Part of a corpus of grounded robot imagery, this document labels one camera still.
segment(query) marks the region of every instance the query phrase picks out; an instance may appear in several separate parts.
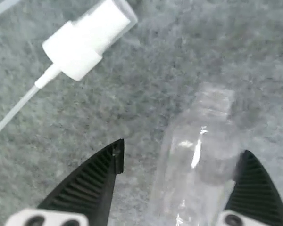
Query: clear plastic bottle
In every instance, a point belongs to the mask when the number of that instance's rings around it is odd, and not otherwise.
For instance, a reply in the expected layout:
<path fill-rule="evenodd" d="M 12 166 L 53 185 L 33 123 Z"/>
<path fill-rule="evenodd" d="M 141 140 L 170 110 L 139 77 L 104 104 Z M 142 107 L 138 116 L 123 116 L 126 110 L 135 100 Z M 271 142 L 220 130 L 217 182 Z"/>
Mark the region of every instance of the clear plastic bottle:
<path fill-rule="evenodd" d="M 230 120 L 234 101 L 233 91 L 203 83 L 191 108 L 169 125 L 150 197 L 150 225 L 214 224 L 243 151 Z"/>

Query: ridged rubber pad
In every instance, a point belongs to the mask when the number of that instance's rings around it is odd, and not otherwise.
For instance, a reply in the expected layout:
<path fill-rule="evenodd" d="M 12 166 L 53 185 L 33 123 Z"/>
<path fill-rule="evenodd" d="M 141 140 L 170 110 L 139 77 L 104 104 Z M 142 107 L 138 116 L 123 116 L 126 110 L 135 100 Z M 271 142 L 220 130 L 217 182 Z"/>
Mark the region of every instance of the ridged rubber pad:
<path fill-rule="evenodd" d="M 269 174 L 250 151 L 241 158 L 236 185 L 225 207 L 271 226 L 283 226 L 283 203 Z"/>
<path fill-rule="evenodd" d="M 65 178 L 38 206 L 84 214 L 91 226 L 106 226 L 116 174 L 124 170 L 124 140 L 103 148 Z"/>

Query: plastic tube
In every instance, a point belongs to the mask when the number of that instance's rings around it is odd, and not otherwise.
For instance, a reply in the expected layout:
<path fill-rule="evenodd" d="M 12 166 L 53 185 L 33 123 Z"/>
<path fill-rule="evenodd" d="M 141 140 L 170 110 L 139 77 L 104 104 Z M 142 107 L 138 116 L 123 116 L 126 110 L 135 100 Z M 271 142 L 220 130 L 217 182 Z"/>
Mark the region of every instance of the plastic tube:
<path fill-rule="evenodd" d="M 6 10 L 16 5 L 21 0 L 4 0 L 0 3 L 0 15 L 4 13 Z"/>
<path fill-rule="evenodd" d="M 39 91 L 40 89 L 33 86 L 21 100 L 9 111 L 9 113 L 0 122 L 0 132 L 12 120 L 12 118 L 21 110 L 21 108 Z"/>

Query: bottle neck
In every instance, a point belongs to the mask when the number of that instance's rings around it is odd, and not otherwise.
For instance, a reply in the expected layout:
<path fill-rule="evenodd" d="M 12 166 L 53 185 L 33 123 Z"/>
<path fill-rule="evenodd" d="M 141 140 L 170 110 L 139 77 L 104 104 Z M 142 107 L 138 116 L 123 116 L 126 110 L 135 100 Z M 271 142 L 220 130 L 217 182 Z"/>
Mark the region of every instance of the bottle neck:
<path fill-rule="evenodd" d="M 225 121 L 231 114 L 234 91 L 204 84 L 196 94 L 192 109 L 206 118 Z"/>

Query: spray actuator head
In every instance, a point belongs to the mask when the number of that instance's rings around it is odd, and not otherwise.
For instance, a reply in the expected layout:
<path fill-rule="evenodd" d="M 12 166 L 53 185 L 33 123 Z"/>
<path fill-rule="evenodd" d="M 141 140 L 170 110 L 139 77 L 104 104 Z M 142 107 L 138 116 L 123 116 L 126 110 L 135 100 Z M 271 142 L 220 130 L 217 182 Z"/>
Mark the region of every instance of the spray actuator head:
<path fill-rule="evenodd" d="M 103 0 L 76 21 L 68 21 L 42 45 L 56 71 L 80 81 L 102 54 L 137 23 L 125 0 Z M 49 81 L 38 80 L 43 88 Z"/>

